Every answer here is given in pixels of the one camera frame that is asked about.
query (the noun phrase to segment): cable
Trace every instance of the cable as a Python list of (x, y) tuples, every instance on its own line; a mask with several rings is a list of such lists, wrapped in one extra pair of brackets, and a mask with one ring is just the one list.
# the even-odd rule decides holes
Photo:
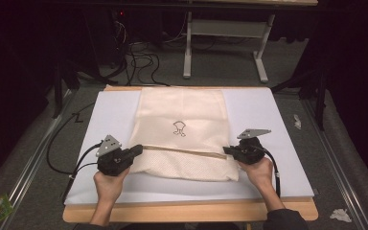
[(170, 41), (166, 41), (164, 42), (165, 45), (169, 46), (169, 47), (173, 47), (173, 48), (180, 48), (180, 47), (183, 47), (187, 44), (187, 41), (186, 40), (183, 40), (183, 38), (186, 38), (187, 36), (183, 35), (175, 40), (170, 40)]
[[(114, 32), (114, 40), (115, 40), (115, 45), (116, 45), (116, 54), (117, 59), (116, 61), (119, 62), (119, 66), (118, 69), (115, 70), (114, 72), (106, 75), (106, 76), (102, 76), (99, 69), (98, 70), (90, 70), (89, 68), (86, 68), (84, 66), (79, 65), (78, 63), (76, 63), (73, 60), (67, 60), (67, 62), (77, 71), (77, 77), (79, 79), (82, 79), (84, 81), (99, 81), (102, 83), (106, 83), (106, 84), (110, 84), (110, 85), (115, 85), (118, 84), (118, 82), (116, 80), (110, 80), (110, 78), (113, 78), (115, 76), (118, 76), (119, 74), (121, 74), (122, 72), (124, 72), (124, 70), (127, 68), (127, 60), (126, 60), (126, 53), (127, 53), (127, 29), (125, 27), (124, 24), (122, 24), (121, 22), (119, 22), (117, 20), (117, 18), (112, 14), (112, 19), (113, 19), (113, 24), (114, 24), (114, 28), (115, 28), (115, 32)], [(83, 72), (86, 75), (88, 75), (91, 78), (87, 78), (85, 76), (82, 76), (81, 74), (79, 74), (78, 72)]]
[[(229, 40), (222, 40), (222, 38), (226, 38), (226, 39), (239, 39), (239, 41), (229, 41)], [(230, 45), (238, 45), (238, 44), (242, 44), (245, 42), (248, 42), (249, 40), (251, 40), (252, 37), (230, 37), (230, 36), (220, 36), (217, 37), (217, 42), (218, 43), (222, 43), (222, 44), (230, 44)]]
[[(144, 47), (141, 48), (140, 50), (133, 51), (133, 46), (137, 46), (137, 45), (144, 45)], [(149, 48), (149, 45), (150, 45), (150, 42), (134, 42), (134, 43), (129, 44), (129, 46), (131, 46), (131, 52), (135, 52), (135, 53), (144, 52), (145, 50)]]
[(53, 171), (57, 172), (57, 173), (62, 173), (62, 174), (71, 174), (71, 172), (66, 172), (63, 170), (59, 170), (56, 167), (54, 167), (52, 165), (52, 163), (50, 162), (50, 149), (51, 146), (53, 145), (53, 142), (55, 141), (56, 137), (58, 136), (58, 134), (62, 131), (62, 129), (75, 117), (77, 116), (77, 114), (80, 114), (82, 111), (84, 111), (86, 108), (88, 108), (89, 106), (93, 105), (94, 103), (90, 103), (87, 106), (83, 107), (82, 109), (80, 109), (79, 111), (72, 113), (72, 116), (70, 118), (68, 118), (64, 124), (55, 132), (55, 134), (53, 135), (52, 139), (50, 140), (48, 146), (47, 146), (47, 150), (46, 150), (46, 161), (47, 164), (49, 165), (50, 169), (52, 169)]
[(263, 151), (266, 155), (268, 155), (268, 157), (270, 157), (271, 159), (271, 162), (273, 162), (273, 168), (274, 168), (274, 178), (276, 180), (276, 194), (278, 197), (280, 197), (281, 195), (281, 188), (280, 188), (280, 173), (279, 173), (279, 170), (277, 168), (277, 164), (276, 164), (276, 161), (274, 160), (274, 157), (273, 155), (265, 148), (259, 148), (257, 146), (250, 146), (252, 148), (255, 148), (257, 150), (261, 150)]
[(165, 43), (165, 44), (167, 44), (167, 45), (169, 45), (168, 43), (170, 43), (170, 42), (174, 42), (174, 41), (177, 41), (177, 40), (180, 40), (181, 38), (183, 38), (183, 37), (186, 37), (185, 35), (181, 35), (182, 33), (183, 33), (183, 31), (184, 31), (184, 27), (185, 27), (185, 25), (186, 25), (186, 22), (187, 22), (187, 12), (186, 13), (184, 13), (184, 20), (183, 20), (183, 24), (182, 24), (182, 26), (181, 26), (181, 30), (180, 30), (180, 32), (177, 34), (177, 36), (175, 37), (175, 38), (173, 38), (173, 39), (170, 39), (170, 40), (167, 40), (167, 41), (163, 41), (163, 43)]
[[(130, 50), (130, 53), (128, 55), (129, 56), (132, 56), (132, 61), (130, 62), (130, 66), (133, 67), (133, 73), (132, 73), (131, 76), (129, 76), (128, 73), (127, 73), (127, 71), (126, 71), (127, 79), (128, 79), (128, 82), (127, 82), (126, 85), (131, 86), (131, 82), (133, 80), (135, 70), (137, 69), (138, 70), (137, 71), (138, 81), (141, 82), (142, 84), (145, 84), (145, 85), (165, 85), (165, 86), (170, 86), (169, 84), (166, 84), (164, 82), (157, 81), (154, 78), (154, 74), (157, 72), (157, 70), (160, 67), (160, 59), (159, 59), (158, 55), (156, 55), (156, 54), (145, 54), (145, 53), (142, 53), (142, 52), (139, 52), (138, 54), (134, 54), (134, 52), (133, 52), (133, 46), (134, 45), (137, 45), (137, 44), (141, 44), (141, 43), (135, 43), (135, 44), (131, 44), (130, 45), (130, 49), (129, 49)], [(142, 64), (142, 65), (139, 66), (138, 60), (146, 60), (147, 62), (145, 64)], [(156, 63), (156, 67), (155, 67), (154, 70), (152, 70), (152, 72), (150, 74), (150, 78), (151, 78), (152, 82), (145, 82), (144, 80), (142, 80), (140, 74), (143, 72), (143, 70), (145, 68), (151, 67), (154, 63)]]
[(83, 166), (81, 166), (78, 170), (77, 170), (77, 172), (79, 172), (80, 170), (82, 170), (83, 168), (85, 168), (85, 167), (87, 167), (87, 166), (90, 166), (90, 165), (98, 165), (98, 163), (97, 162), (95, 162), (95, 163), (88, 163), (88, 164), (86, 164), (86, 165), (83, 165)]
[(99, 144), (97, 145), (94, 145), (92, 146), (91, 148), (89, 148), (83, 155), (82, 157), (80, 158), (79, 162), (77, 163), (76, 167), (74, 168), (73, 172), (70, 173), (70, 180), (68, 180), (68, 184), (67, 184), (67, 187), (65, 188), (65, 191), (64, 191), (64, 194), (62, 195), (62, 203), (65, 202), (65, 198), (67, 197), (68, 193), (70, 192), (71, 190), (71, 187), (73, 186), (73, 183), (74, 183), (74, 180), (76, 179), (77, 177), (77, 174), (79, 173), (79, 170), (83, 167), (80, 168), (80, 164), (82, 162), (82, 160), (85, 158), (85, 156), (91, 151), (91, 150), (94, 150), (96, 148), (99, 148), (101, 146), (103, 142), (100, 142)]
[(205, 48), (197, 48), (193, 42), (192, 42), (192, 48), (195, 49), (195, 50), (201, 50), (201, 51), (206, 51), (206, 50), (209, 50), (211, 49), (212, 47), (215, 46), (215, 44), (217, 43), (217, 38), (216, 37), (210, 37), (210, 36), (207, 36), (208, 38), (210, 38), (210, 40), (212, 39), (212, 44), (210, 44), (209, 46), (205, 47)]

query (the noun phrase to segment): wooden table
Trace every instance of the wooden table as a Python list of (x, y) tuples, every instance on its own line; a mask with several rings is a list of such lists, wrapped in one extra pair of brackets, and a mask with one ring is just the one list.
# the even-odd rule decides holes
[[(139, 90), (140, 87), (107, 87), (105, 91)], [(282, 198), (286, 207), (299, 211), (305, 220), (315, 220), (318, 212), (312, 197)], [(67, 222), (88, 222), (95, 204), (66, 205), (63, 219)], [(115, 204), (111, 222), (203, 222), (203, 221), (258, 221), (266, 219), (267, 210), (261, 198), (199, 201), (164, 201)]]

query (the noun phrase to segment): human hand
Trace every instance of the human hand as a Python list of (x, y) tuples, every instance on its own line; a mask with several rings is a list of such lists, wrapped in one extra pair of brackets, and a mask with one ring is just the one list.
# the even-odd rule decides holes
[(242, 162), (238, 163), (247, 173), (250, 182), (259, 190), (262, 187), (272, 186), (273, 163), (269, 159), (264, 157), (262, 160), (252, 165), (246, 165)]
[(105, 175), (102, 172), (95, 173), (94, 182), (97, 188), (98, 204), (90, 221), (91, 224), (99, 226), (109, 224), (113, 205), (121, 195), (124, 179), (128, 173), (129, 168), (118, 176)]
[(269, 159), (264, 157), (262, 160), (252, 165), (246, 165), (242, 162), (238, 163), (247, 173), (250, 182), (252, 182), (252, 184), (255, 185), (261, 193), (267, 211), (285, 208), (285, 205), (277, 196), (271, 183), (273, 176), (273, 163)]
[(128, 173), (129, 168), (121, 172), (118, 176), (96, 172), (94, 175), (94, 182), (97, 188), (98, 201), (114, 204), (121, 195), (123, 182)]

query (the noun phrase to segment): drawstring bag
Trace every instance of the drawstring bag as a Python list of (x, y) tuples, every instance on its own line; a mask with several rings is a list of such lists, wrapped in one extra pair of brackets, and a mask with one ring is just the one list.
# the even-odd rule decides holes
[(238, 180), (238, 164), (223, 152), (229, 123), (220, 90), (143, 88), (129, 146), (143, 145), (131, 173), (200, 181)]

